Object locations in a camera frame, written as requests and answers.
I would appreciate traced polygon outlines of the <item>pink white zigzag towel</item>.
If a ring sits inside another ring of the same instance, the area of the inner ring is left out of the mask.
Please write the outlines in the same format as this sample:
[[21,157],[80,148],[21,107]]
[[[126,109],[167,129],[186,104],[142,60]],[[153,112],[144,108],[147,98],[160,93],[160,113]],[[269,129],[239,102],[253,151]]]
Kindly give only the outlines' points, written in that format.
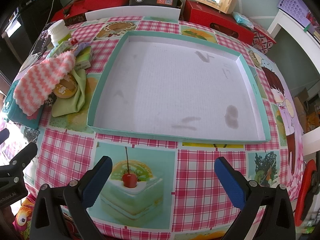
[[74,65],[74,54],[66,51],[31,66],[19,80],[13,94],[22,112],[32,116],[48,99],[56,85],[73,70]]

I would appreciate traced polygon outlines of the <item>light green cloth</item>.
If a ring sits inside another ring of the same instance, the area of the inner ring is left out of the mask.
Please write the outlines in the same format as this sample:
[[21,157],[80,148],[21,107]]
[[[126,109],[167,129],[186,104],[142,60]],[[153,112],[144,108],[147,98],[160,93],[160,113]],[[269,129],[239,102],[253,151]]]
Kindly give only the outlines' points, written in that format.
[[86,72],[84,69],[72,70],[71,75],[78,83],[75,94],[67,99],[57,98],[52,106],[52,117],[76,113],[85,104]]

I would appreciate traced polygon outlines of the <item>round yellow snack packet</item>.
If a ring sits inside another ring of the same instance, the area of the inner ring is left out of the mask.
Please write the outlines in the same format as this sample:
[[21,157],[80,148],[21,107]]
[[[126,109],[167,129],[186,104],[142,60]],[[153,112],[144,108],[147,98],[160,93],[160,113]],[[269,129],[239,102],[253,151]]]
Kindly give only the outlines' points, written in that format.
[[78,83],[71,74],[67,74],[53,89],[53,93],[61,99],[71,98],[77,91]]

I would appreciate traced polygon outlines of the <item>green tissue pack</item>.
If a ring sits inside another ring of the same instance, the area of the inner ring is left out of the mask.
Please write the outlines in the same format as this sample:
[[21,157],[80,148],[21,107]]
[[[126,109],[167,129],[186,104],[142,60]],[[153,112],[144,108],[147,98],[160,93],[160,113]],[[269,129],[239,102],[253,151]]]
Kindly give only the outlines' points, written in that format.
[[71,41],[62,41],[58,46],[54,47],[48,57],[57,57],[60,54],[70,50],[72,48]]
[[91,67],[92,47],[88,46],[77,55],[74,70],[87,69]]

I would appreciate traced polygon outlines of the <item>purple cartoon sachet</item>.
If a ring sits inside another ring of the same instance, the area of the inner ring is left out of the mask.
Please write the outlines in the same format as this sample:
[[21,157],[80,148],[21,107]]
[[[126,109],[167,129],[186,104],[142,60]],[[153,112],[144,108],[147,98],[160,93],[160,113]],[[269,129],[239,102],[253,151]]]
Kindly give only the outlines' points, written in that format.
[[70,51],[74,54],[75,57],[77,57],[82,50],[89,47],[91,45],[90,42],[80,42],[72,46]]

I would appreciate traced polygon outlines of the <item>red pink hair scrunchie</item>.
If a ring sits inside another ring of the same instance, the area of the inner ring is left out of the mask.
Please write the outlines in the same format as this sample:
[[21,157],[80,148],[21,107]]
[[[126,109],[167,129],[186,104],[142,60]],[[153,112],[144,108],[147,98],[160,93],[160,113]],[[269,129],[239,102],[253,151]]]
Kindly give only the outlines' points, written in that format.
[[78,43],[77,39],[76,38],[70,38],[69,39],[69,42],[71,43],[71,45],[75,45]]

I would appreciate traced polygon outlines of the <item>teal plastic toy case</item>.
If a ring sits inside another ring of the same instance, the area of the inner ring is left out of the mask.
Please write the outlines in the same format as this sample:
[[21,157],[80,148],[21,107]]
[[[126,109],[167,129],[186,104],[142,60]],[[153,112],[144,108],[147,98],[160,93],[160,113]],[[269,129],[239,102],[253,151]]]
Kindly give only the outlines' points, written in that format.
[[12,83],[3,103],[2,112],[4,114],[4,120],[10,120],[20,125],[37,129],[44,105],[42,105],[32,116],[27,116],[26,114],[24,114],[13,98],[14,90],[18,82],[19,80],[16,80]]

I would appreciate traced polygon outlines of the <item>colourful bird cushion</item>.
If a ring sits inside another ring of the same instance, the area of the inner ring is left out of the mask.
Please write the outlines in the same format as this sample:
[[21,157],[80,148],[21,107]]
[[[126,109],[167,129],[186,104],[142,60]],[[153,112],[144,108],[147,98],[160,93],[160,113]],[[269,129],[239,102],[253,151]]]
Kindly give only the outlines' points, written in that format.
[[31,217],[35,206],[35,198],[30,194],[22,202],[22,205],[15,216],[13,222],[20,239],[29,240]]

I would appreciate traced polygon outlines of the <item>red chair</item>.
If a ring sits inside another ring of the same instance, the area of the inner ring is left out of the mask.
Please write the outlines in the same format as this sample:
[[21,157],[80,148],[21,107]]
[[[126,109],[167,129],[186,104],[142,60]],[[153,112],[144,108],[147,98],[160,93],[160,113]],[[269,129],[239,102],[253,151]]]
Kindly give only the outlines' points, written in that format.
[[300,226],[312,206],[314,196],[319,193],[319,160],[311,159],[304,170],[302,185],[295,209],[295,226]]

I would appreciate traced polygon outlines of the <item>checkered cake pattern tablecloth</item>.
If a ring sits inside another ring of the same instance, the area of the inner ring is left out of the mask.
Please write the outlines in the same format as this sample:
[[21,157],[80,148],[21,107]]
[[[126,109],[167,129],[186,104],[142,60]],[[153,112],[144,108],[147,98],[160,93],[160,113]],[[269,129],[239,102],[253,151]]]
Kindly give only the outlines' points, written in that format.
[[184,21],[150,17],[112,17],[70,26],[74,38],[90,42],[85,98],[91,100],[114,48],[130,30],[181,34],[212,41],[240,52],[256,81],[271,139],[258,145],[196,144],[99,134],[87,123],[89,105],[57,118],[43,109],[40,126],[31,130],[7,120],[9,138],[1,145],[1,163],[30,142],[38,154],[24,169],[27,189],[37,195],[42,184],[65,186],[80,179],[108,155],[113,172],[88,213],[106,235],[122,239],[208,239],[227,230],[239,210],[214,173],[220,156],[246,178],[266,187],[286,185],[298,197],[303,176],[302,128],[289,88],[278,66],[266,55],[218,31]]

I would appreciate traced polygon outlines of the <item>smartphone with lit screen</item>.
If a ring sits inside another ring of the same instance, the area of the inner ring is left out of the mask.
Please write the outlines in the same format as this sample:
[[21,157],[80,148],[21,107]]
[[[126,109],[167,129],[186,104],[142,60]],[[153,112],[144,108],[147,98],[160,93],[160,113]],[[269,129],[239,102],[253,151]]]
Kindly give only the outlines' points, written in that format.
[[44,47],[47,47],[48,44],[50,44],[51,42],[51,38],[50,35],[48,33],[48,30],[44,30],[41,32],[40,37],[38,38],[38,40],[35,43],[35,46],[31,52],[32,55],[34,54],[38,54],[41,51],[43,51]]

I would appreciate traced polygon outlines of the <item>black cabinet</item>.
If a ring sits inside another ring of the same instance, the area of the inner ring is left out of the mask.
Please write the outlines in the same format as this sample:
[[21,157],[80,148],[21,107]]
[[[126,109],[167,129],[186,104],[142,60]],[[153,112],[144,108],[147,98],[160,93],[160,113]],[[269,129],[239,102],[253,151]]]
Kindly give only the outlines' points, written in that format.
[[16,8],[1,24],[1,75],[8,83],[14,80],[32,45],[19,8]]

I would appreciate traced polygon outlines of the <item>white bottle green label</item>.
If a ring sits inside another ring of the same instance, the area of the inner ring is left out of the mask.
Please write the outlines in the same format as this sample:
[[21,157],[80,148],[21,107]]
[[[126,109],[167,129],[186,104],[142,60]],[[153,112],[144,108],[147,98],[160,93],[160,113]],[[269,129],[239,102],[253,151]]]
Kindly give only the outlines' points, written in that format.
[[58,46],[61,42],[72,38],[70,30],[65,25],[64,20],[58,20],[48,28],[53,46]]

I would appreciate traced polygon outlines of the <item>teal shallow cardboard tray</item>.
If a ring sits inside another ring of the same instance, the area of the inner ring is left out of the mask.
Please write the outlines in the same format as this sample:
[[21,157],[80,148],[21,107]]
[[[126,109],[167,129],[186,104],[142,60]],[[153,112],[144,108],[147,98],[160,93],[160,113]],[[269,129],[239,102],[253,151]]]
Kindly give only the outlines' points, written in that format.
[[97,133],[178,142],[271,139],[244,56],[180,34],[130,31],[117,43],[88,110]]

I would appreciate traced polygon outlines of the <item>red patterned gift box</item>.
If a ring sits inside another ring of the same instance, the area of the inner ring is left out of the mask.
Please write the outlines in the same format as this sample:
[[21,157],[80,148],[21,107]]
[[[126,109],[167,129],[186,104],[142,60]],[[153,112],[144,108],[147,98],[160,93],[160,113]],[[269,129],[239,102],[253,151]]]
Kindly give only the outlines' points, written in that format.
[[267,54],[276,41],[259,23],[252,21],[254,33],[252,46],[263,54]]

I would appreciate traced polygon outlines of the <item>blue wet wipes pack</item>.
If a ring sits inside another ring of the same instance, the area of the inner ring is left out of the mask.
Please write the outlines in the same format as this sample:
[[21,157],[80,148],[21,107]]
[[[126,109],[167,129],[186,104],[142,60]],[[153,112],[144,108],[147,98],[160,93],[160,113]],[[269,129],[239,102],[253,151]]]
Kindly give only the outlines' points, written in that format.
[[232,12],[232,16],[235,19],[237,24],[243,25],[249,29],[254,29],[253,22],[247,18],[245,15],[239,13],[239,12]]

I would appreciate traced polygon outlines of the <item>black box with qr code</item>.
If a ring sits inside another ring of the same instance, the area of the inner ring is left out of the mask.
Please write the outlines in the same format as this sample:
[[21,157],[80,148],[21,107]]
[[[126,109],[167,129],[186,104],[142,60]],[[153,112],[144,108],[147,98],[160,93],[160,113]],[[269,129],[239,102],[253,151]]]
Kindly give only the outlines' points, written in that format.
[[149,5],[181,9],[181,0],[129,0],[130,6]]

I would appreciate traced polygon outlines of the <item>purple perforated basket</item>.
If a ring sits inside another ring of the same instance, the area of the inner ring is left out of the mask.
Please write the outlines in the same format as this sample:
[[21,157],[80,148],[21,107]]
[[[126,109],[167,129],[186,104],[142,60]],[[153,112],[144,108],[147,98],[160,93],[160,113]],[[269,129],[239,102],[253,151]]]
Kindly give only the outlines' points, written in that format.
[[303,27],[310,24],[311,11],[302,0],[280,0],[277,7],[294,18]]

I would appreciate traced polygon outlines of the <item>white foam board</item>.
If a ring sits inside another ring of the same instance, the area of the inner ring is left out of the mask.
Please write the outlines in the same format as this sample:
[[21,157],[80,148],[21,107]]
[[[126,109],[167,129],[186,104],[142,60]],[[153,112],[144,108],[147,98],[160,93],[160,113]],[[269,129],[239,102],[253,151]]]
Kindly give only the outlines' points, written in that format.
[[85,17],[87,21],[120,16],[151,16],[178,20],[180,18],[180,14],[181,9],[177,8],[151,5],[135,5],[89,11],[85,13]]

